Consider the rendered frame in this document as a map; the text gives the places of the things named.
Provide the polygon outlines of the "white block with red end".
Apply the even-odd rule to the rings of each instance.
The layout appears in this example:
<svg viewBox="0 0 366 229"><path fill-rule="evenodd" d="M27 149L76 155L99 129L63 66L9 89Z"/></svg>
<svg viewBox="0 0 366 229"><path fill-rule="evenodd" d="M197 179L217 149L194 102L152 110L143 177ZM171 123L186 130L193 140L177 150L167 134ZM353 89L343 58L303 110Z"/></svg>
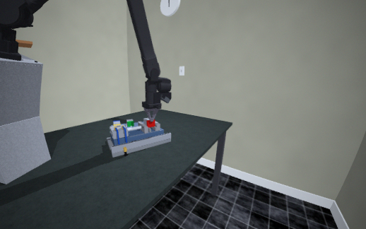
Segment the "white block with red end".
<svg viewBox="0 0 366 229"><path fill-rule="evenodd" d="M144 118L143 123L148 127L155 127L155 120L150 122L149 118Z"/></svg>

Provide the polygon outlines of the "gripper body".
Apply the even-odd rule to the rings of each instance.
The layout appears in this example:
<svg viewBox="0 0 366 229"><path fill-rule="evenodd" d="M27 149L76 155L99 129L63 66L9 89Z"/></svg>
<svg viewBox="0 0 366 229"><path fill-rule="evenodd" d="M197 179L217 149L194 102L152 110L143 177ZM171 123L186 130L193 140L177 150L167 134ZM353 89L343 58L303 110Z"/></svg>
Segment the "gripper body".
<svg viewBox="0 0 366 229"><path fill-rule="evenodd" d="M146 92L146 101L142 102L142 107L146 108L146 109L161 109L162 103L155 103L154 104L154 93L157 92ZM148 107L149 106L149 107Z"/></svg>

